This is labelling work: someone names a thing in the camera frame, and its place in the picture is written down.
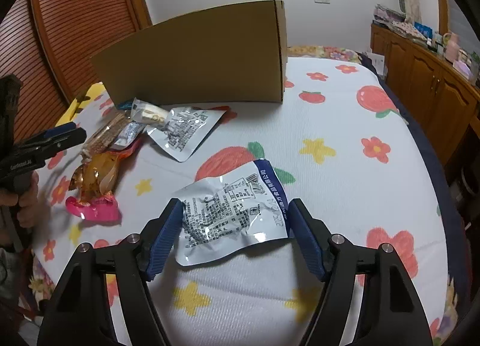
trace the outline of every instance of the human hand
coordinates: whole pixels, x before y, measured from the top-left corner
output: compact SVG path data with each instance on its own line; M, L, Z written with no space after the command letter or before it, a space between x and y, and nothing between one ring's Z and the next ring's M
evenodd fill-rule
M38 221L38 173L32 173L30 188L18 198L17 220L21 227L31 228Z
M30 188L23 193L20 198L17 194L11 193L4 188L0 188L0 205L13 207L17 203L20 205L20 211L17 213L17 220L21 227L31 228L38 221L38 173L32 173L32 182Z

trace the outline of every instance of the wooden wardrobe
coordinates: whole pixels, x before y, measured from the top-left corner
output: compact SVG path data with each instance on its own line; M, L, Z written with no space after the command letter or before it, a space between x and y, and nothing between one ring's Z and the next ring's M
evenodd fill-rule
M145 0L17 0L0 25L0 77L23 82L15 140L54 126L100 80L96 51L149 25Z

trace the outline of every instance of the bed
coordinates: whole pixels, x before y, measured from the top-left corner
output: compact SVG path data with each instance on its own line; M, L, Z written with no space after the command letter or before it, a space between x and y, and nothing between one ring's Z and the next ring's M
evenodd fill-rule
M116 188L120 224L90 225L69 215L66 186L80 164L79 147L53 158L39 172L48 217L34 239L37 284L51 290L79 243L115 244L157 217L176 189L265 157L287 198L302 198L332 232L357 245L395 245L441 343L468 304L469 277L461 219L433 149L368 59L315 46L292 47L289 56L282 105L230 103L222 123L184 163L150 142L127 160ZM63 120L91 135L113 105L101 85L80 102ZM118 340L129 344L114 276L106 282ZM343 344L355 331L362 284L358 277ZM149 287L173 345L287 345L301 339L322 285L296 243L279 240L206 266L181 268L170 256Z

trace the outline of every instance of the plastic bag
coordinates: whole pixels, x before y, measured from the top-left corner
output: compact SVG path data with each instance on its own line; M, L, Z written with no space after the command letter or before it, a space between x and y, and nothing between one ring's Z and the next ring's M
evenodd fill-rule
M168 114L168 110L135 98L131 106L130 117L138 123L162 126Z
M172 194L184 204L177 262L195 265L290 230L287 198L265 159L244 164L223 176L204 178Z
M81 151L83 158L90 160L94 155L105 151L129 122L130 119L124 113L117 113L108 124L96 131L83 144Z
M172 108L161 128L148 125L145 131L166 153L184 162L225 112L191 106Z
M131 145L138 135L145 129L146 124L132 121L128 123L125 128L118 134L110 149L122 150Z
M68 197L67 211L90 221L117 221L120 218L117 200L112 193L117 179L119 163L132 155L142 142L137 138L121 152L108 151L95 154L74 172L69 190L80 189L80 200Z

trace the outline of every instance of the brown cardboard box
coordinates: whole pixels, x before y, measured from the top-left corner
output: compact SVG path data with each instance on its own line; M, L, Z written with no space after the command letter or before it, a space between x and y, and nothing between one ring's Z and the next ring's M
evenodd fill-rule
M175 17L92 57L115 104L282 102L287 62L283 1L236 3Z

